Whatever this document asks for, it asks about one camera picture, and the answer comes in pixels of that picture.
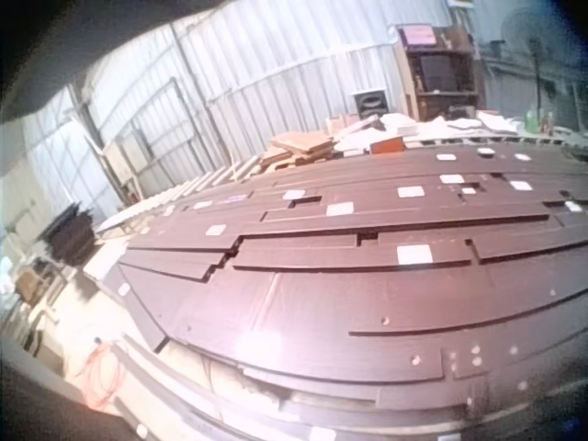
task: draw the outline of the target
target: pile of lumber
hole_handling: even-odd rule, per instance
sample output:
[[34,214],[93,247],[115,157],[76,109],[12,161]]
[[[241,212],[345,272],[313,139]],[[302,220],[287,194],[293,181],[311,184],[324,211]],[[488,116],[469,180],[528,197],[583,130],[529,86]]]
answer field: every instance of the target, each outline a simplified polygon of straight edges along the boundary
[[339,133],[357,124],[357,115],[340,115],[326,120],[323,131],[289,131],[271,139],[259,163],[260,171],[272,172],[331,159]]
[[260,165],[271,172],[328,159],[332,154],[333,137],[321,131],[288,131],[272,138]]

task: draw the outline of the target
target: speaker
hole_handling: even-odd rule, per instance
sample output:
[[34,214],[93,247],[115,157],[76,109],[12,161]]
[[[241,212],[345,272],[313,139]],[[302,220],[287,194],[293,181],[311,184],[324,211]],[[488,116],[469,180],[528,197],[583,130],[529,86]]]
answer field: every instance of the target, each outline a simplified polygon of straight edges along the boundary
[[390,113],[383,89],[355,92],[353,97],[356,99],[357,115],[360,119],[366,119],[372,115],[381,117]]

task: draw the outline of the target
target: white label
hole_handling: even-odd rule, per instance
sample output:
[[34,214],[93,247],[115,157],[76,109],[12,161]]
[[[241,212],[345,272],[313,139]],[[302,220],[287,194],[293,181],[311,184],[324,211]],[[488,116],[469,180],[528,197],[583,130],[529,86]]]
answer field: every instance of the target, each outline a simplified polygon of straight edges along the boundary
[[207,236],[220,236],[222,234],[222,232],[224,232],[224,229],[227,228],[227,226],[223,223],[220,225],[212,225],[210,228],[208,228],[206,230],[206,235]]
[[571,200],[568,200],[566,202],[566,207],[568,208],[569,211],[573,211],[574,213],[579,213],[580,211],[582,211],[582,207],[580,207],[575,202],[572,202]]
[[286,193],[284,193],[284,196],[282,197],[282,199],[284,199],[284,200],[300,199],[304,196],[304,193],[306,193],[306,191],[304,191],[304,190],[288,190]]
[[246,200],[247,199],[247,195],[237,195],[237,196],[230,196],[226,199],[224,199],[221,204],[231,204],[233,202],[240,202],[242,200]]
[[466,182],[462,175],[441,175],[439,177],[444,184],[463,184]]
[[398,263],[401,265],[432,264],[433,255],[429,245],[401,245],[396,247]]
[[353,213],[353,202],[342,202],[327,206],[327,216],[343,216]]
[[461,434],[441,435],[437,437],[437,441],[461,441]]
[[120,285],[119,288],[119,295],[121,297],[125,297],[130,291],[130,286],[128,283],[123,283],[122,285]]
[[149,434],[149,430],[147,430],[147,427],[145,427],[143,424],[139,424],[137,426],[137,436],[140,439],[145,439],[147,437],[147,435]]
[[168,208],[166,208],[164,211],[164,216],[169,216],[170,214],[172,214],[174,212],[174,208],[175,205],[170,205]]
[[205,201],[197,202],[196,204],[194,204],[194,209],[204,209],[206,207],[210,207],[211,205],[212,205],[211,200],[205,200]]
[[451,153],[440,153],[437,155],[437,160],[439,161],[455,161],[457,159],[457,156]]
[[420,186],[398,187],[398,196],[401,198],[418,198],[424,196],[424,189]]
[[514,157],[516,159],[518,159],[519,161],[530,161],[531,160],[531,157],[527,154],[524,154],[524,153],[515,153]]
[[490,147],[480,147],[478,149],[478,153],[479,154],[490,155],[490,154],[495,154],[496,152],[494,151],[494,149],[491,149]]
[[530,191],[533,189],[533,187],[531,187],[531,185],[526,181],[510,181],[510,183],[515,190]]
[[337,433],[333,429],[325,429],[324,427],[313,427],[309,441],[334,441]]

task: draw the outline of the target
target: brown laminated panel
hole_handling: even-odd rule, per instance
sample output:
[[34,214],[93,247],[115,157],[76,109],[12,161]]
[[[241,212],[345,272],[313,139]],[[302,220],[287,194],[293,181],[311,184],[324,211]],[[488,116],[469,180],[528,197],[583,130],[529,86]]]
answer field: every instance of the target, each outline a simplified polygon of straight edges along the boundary
[[[421,266],[467,265],[473,254],[462,242],[439,241],[430,245],[431,264]],[[405,269],[395,246],[357,248],[307,248],[240,251],[232,261],[235,268],[265,271],[366,271]]]
[[[169,337],[152,316],[150,305],[143,303],[144,295],[142,292],[137,292],[136,289],[141,287],[135,283],[134,278],[127,278],[122,268],[119,265],[114,265],[104,278],[102,285],[110,291],[112,296],[122,298],[125,308],[137,325],[145,343],[153,352],[159,352]],[[124,285],[128,285],[129,289],[123,288]]]
[[482,263],[505,257],[553,251],[588,244],[588,225],[553,231],[509,234],[489,232],[473,238]]
[[559,213],[555,217],[565,227],[575,227],[577,225],[588,225],[588,212],[570,212],[570,213]]
[[458,226],[472,222],[531,221],[547,219],[542,204],[459,206],[438,209],[396,209],[377,213],[353,213],[298,220],[252,223],[243,228],[246,237],[302,235],[316,232],[360,232],[368,229],[400,229]]
[[[503,410],[559,384],[545,354],[581,359],[582,345],[566,342],[586,327],[588,217],[563,203],[579,200],[588,169],[555,148],[491,147],[492,158],[438,147],[210,188],[131,240],[123,259],[145,269],[120,268],[143,314],[177,341],[266,383],[360,401],[284,401],[305,424],[404,427]],[[400,198],[414,186],[424,195]],[[284,199],[290,190],[303,198]],[[352,212],[327,216],[342,202]],[[400,265],[398,247],[411,244],[428,245],[431,263]]]
[[355,234],[336,236],[282,237],[278,239],[245,239],[239,252],[276,249],[355,248]]
[[547,220],[501,223],[497,225],[474,225],[404,232],[381,232],[378,234],[378,243],[380,245],[386,245],[416,242],[430,243],[439,240],[465,241],[471,239],[477,234],[485,232],[509,232],[512,234],[518,234],[526,232],[542,232],[558,228],[561,228],[560,223],[554,216],[549,216]]
[[383,274],[383,291],[370,284],[377,273],[357,275],[366,283],[363,301],[369,308],[354,312],[348,330],[352,335],[421,334],[510,319],[588,289],[583,267],[588,254],[579,248],[485,266]]
[[223,253],[170,252],[129,249],[119,259],[124,266],[143,268],[170,276],[203,279],[221,263]]

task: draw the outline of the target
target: metal wall panel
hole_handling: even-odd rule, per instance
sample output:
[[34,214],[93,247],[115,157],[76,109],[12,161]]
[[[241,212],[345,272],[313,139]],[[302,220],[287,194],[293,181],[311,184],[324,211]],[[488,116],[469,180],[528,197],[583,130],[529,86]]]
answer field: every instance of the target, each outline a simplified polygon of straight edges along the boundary
[[3,135],[18,129],[21,136],[7,140],[11,155],[20,159],[2,176],[2,223],[10,225],[26,213],[16,225],[25,248],[73,202],[90,209],[97,222],[118,210],[118,195],[84,134],[69,120],[73,107],[66,87],[40,111],[3,126]]
[[[170,26],[97,63],[88,75],[90,111],[106,143],[140,126],[153,151],[150,171],[140,175],[151,195],[202,168],[228,164],[227,156],[237,161],[261,153],[281,131],[321,130],[326,118],[355,112],[355,91],[384,88],[394,107],[401,83],[388,27],[421,22],[448,26],[445,2],[230,2],[173,24],[188,66]],[[173,91],[162,92],[172,78],[196,130]]]

